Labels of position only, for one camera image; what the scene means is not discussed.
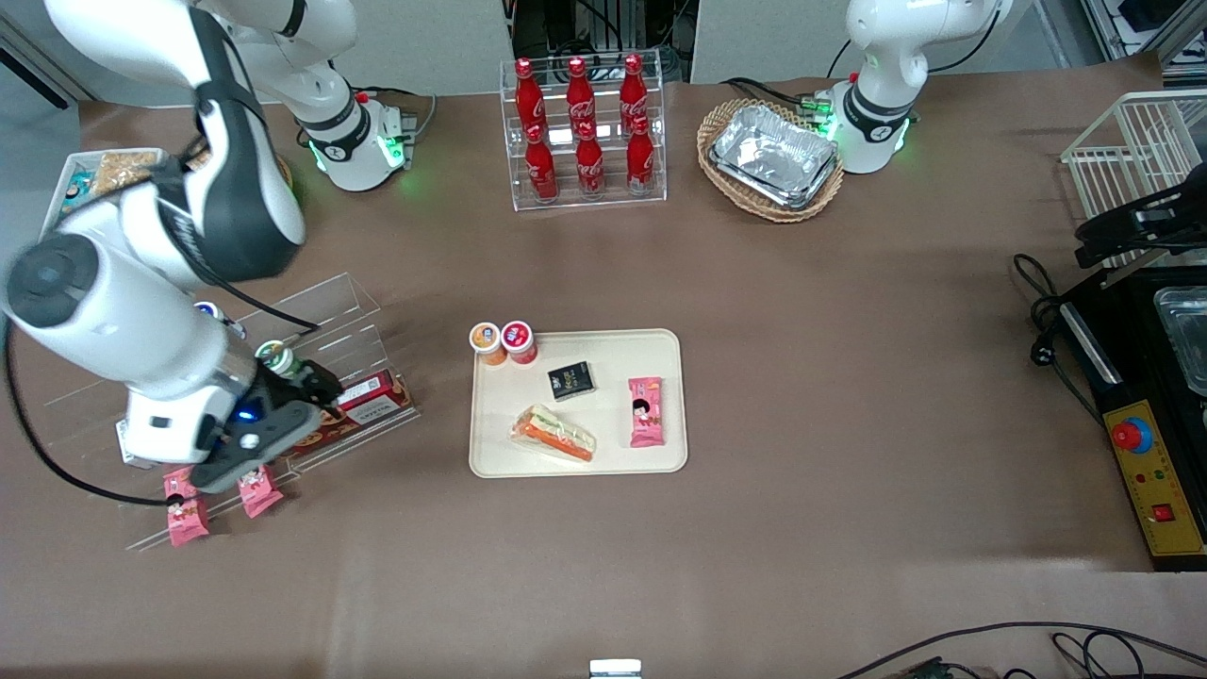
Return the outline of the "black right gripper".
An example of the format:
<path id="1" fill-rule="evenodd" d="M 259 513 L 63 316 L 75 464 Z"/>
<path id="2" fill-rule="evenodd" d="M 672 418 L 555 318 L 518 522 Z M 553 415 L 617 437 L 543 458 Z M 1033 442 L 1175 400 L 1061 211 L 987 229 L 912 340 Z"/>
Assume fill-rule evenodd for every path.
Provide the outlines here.
<path id="1" fill-rule="evenodd" d="M 233 488 L 320 422 L 343 422 L 343 392 L 339 377 L 316 362 L 299 362 L 285 377 L 256 375 L 225 420 L 206 414 L 199 422 L 196 443 L 203 458 L 192 466 L 192 485 L 206 494 Z"/>

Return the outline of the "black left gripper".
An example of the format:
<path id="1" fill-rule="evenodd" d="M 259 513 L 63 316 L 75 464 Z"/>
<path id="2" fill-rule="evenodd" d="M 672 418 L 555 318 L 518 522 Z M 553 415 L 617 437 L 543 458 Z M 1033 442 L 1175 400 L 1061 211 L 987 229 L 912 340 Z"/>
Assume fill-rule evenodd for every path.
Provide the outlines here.
<path id="1" fill-rule="evenodd" d="M 1075 229 L 1081 270 L 1137 248 L 1189 251 L 1206 245 L 1205 185 L 1180 185 L 1135 201 L 1129 215 L 1100 215 Z"/>

